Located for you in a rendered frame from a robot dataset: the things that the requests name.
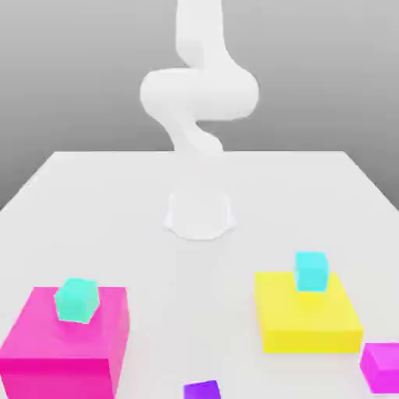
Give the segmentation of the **small turquoise cube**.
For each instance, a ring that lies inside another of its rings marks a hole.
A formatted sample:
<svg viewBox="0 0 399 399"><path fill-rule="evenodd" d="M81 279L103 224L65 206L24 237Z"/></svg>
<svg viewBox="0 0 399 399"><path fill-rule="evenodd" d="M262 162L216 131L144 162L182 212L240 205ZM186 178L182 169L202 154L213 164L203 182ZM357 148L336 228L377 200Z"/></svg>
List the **small turquoise cube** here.
<svg viewBox="0 0 399 399"><path fill-rule="evenodd" d="M69 278L54 294L58 319L88 324L100 305L97 282Z"/></svg>

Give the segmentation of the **small purple cube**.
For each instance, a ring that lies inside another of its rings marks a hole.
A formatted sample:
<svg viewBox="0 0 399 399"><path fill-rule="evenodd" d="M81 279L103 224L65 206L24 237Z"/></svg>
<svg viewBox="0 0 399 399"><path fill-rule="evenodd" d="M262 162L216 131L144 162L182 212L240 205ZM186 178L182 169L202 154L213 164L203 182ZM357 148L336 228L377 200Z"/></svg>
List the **small purple cube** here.
<svg viewBox="0 0 399 399"><path fill-rule="evenodd" d="M183 387L183 399L221 399L216 380L189 383Z"/></svg>

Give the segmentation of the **large pink box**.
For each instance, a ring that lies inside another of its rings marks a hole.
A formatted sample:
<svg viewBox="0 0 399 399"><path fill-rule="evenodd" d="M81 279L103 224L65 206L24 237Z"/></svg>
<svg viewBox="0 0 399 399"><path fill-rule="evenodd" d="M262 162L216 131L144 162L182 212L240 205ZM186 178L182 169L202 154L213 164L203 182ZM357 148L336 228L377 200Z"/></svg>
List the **large pink box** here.
<svg viewBox="0 0 399 399"><path fill-rule="evenodd" d="M88 324L59 320L55 287L35 287L0 347L7 399L115 399L126 343L126 289L101 287Z"/></svg>

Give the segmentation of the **small cyan cube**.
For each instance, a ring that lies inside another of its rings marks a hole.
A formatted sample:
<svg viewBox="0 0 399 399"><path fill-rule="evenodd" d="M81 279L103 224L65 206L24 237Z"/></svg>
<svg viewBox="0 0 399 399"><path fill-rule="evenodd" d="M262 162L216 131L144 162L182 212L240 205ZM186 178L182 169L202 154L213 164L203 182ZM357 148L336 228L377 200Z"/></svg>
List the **small cyan cube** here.
<svg viewBox="0 0 399 399"><path fill-rule="evenodd" d="M330 268L324 252L297 251L294 279L298 291L325 292Z"/></svg>

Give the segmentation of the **small magenta cube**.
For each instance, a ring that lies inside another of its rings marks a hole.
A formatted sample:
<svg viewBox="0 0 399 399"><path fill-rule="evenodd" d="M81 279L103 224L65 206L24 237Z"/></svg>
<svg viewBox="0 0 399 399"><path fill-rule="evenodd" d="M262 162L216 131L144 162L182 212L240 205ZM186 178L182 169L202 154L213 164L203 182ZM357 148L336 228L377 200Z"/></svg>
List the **small magenta cube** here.
<svg viewBox="0 0 399 399"><path fill-rule="evenodd" d="M360 369L374 394L399 394L399 343L366 343Z"/></svg>

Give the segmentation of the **large yellow box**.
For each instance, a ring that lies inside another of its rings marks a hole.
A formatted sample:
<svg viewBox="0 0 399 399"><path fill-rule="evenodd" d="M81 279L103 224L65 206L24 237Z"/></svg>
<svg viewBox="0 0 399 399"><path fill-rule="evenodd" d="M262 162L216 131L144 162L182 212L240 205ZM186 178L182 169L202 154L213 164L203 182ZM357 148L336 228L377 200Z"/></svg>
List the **large yellow box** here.
<svg viewBox="0 0 399 399"><path fill-rule="evenodd" d="M257 272L254 297L266 353L352 354L361 349L364 328L335 272L325 292L298 291L292 272Z"/></svg>

